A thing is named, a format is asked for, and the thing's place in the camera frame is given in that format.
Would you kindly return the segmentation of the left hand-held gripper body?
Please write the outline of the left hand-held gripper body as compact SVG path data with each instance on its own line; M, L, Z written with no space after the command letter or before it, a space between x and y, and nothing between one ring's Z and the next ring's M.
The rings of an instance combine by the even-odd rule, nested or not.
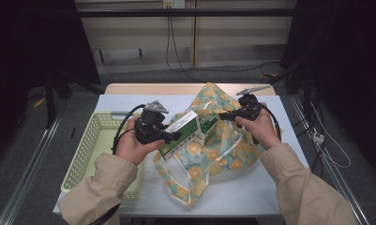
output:
M141 144L148 144L158 140L164 140L169 143L171 138L165 129L166 125L162 122L165 119L164 113L169 111L158 101L155 100L143 107L143 112L135 122L135 135Z

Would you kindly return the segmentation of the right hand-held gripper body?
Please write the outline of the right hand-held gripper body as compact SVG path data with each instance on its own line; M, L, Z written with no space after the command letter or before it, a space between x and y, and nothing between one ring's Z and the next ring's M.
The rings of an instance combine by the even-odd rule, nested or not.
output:
M238 110L237 114L240 117L254 121L259 116L259 113L263 108L263 104L258 101L254 95L254 92L264 90L269 87L270 85L245 88L242 91L237 92L236 94L239 96L238 102L241 105L241 108Z

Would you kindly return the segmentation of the green and white box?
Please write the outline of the green and white box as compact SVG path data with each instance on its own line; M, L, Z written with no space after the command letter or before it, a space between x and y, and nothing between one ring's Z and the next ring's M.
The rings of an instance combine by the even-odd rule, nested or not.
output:
M217 122L218 118L216 116L204 118L194 111L185 113L166 128L166 132L179 133L180 137L163 145L159 149L160 154L165 160L168 160L178 151L187 147L189 143L196 142L204 146L214 134Z

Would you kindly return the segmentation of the fruit-print fabric bag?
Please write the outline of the fruit-print fabric bag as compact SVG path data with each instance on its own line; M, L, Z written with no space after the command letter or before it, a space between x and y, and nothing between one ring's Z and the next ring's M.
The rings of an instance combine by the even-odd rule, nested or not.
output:
M204 118L216 116L218 122L204 146L191 142L168 160L159 151L153 157L172 198L184 205L193 204L202 196L211 176L250 166L264 153L248 130L234 121L219 119L220 113L238 112L240 108L238 99L208 83L184 112L173 116L171 124L189 111Z

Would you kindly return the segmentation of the cream perforated plastic basket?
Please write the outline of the cream perforated plastic basket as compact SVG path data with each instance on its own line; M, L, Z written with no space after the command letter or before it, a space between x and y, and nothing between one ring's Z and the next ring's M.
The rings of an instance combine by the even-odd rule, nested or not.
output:
M125 117L124 114L113 115L110 112L91 115L61 185L63 192L68 193L84 178L95 174L95 159L101 153L112 152L113 139Z

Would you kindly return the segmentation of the person's right hand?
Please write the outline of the person's right hand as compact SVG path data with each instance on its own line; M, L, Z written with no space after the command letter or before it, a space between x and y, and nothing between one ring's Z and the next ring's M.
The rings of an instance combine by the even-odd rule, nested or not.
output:
M269 150L281 143L274 130L271 115L265 109L261 109L257 119L254 121L236 116L235 122L245 127L265 150Z

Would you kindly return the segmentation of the person's left hand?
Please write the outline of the person's left hand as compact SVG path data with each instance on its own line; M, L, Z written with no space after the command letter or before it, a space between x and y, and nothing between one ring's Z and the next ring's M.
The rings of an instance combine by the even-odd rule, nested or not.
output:
M148 144L141 144L136 139L135 135L135 122L137 120L137 117L133 117L128 120L127 130L120 137L115 151L115 154L118 157L123 158L135 165L141 164L149 153L158 150L165 144L163 140L154 141Z

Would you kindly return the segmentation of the white table sheet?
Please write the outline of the white table sheet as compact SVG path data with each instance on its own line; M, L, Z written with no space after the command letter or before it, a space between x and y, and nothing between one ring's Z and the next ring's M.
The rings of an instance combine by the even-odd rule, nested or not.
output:
M133 107L159 100L169 110L165 122L184 111L195 95L102 95L94 112L128 112ZM305 166L307 160L295 137L279 96L258 96L278 119L282 140L288 143ZM143 187L138 200L123 200L122 218L256 218L279 215L276 186L261 161L240 170L211 176L200 199L183 205L172 198L158 174L153 156L145 160Z

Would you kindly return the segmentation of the black metal stand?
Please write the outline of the black metal stand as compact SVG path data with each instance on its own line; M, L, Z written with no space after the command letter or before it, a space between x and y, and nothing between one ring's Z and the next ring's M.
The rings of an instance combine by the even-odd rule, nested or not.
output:
M46 128L50 128L55 120L55 105L53 98L53 82L50 73L46 75L45 79L45 97L47 106L47 125Z

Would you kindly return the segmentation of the dark horizontal beam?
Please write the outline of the dark horizontal beam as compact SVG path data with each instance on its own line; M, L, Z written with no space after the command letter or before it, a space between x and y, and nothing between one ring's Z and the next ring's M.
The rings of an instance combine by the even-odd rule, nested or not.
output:
M85 9L78 15L83 18L110 17L283 17L296 13L290 8L185 8L185 9Z

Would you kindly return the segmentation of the aluminium frame rail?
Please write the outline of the aluminium frame rail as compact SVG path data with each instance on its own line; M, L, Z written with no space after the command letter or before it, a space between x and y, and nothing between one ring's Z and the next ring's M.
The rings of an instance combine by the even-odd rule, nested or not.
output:
M305 132L308 134L309 138L311 139L311 142L316 150L317 157L322 161L323 167L327 170L337 191L341 195L344 196L344 198L347 200L347 202L351 206L353 213L358 221L358 224L370 225L361 205L359 204L359 201L356 199L348 183L345 181L344 177L342 176L342 173L339 171L340 169L347 169L351 166L351 160L349 156L346 154L345 150L329 135L328 131L323 126L323 122L321 121L321 118L319 114L317 113L316 109L314 108L313 104L309 103L309 107L308 107L309 110L314 112L315 118L319 121L325 134L340 148L340 151L348 159L347 166L338 164L332 158L332 156L326 149L324 143L319 141L318 137L321 137L321 134L318 133L317 129L314 126L311 126L309 124L309 120L304 114L303 103L299 100L299 97L290 97L290 100L296 110L296 113L301 119L300 123L304 126Z
M23 176L13 190L8 202L0 215L0 225L13 225L16 216L18 215L24 199L32 185L32 182L38 172L42 160L44 159L47 150L53 140L59 124L62 120L62 115L57 115L53 122L45 129L45 132L34 152L34 155L29 161Z

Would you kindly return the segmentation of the white wall socket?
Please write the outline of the white wall socket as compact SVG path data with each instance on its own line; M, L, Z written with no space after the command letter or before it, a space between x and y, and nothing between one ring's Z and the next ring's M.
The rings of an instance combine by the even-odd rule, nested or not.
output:
M164 8L184 8L185 6L185 0L163 0Z

